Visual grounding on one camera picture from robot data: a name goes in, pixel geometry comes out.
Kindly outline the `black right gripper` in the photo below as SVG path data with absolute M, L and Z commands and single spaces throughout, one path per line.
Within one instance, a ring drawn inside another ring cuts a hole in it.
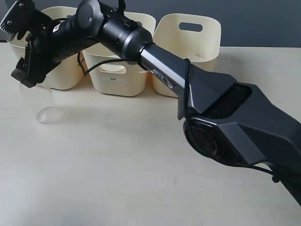
M 82 32 L 74 17 L 30 19 L 26 29 L 30 34 L 26 38 L 25 55 L 11 76 L 28 88 L 43 83 L 63 60 L 82 51 Z

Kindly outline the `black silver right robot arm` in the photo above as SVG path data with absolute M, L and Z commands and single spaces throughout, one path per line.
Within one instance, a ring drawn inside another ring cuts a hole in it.
M 189 144 L 220 164 L 258 169 L 301 200 L 301 124 L 274 106 L 253 84 L 208 72 L 153 42 L 151 33 L 117 8 L 84 0 L 66 19 L 52 19 L 31 0 L 17 0 L 2 20 L 11 37 L 26 38 L 25 56 L 12 77 L 32 88 L 70 56 L 97 43 L 117 61 L 151 72 L 178 97 L 178 119 Z

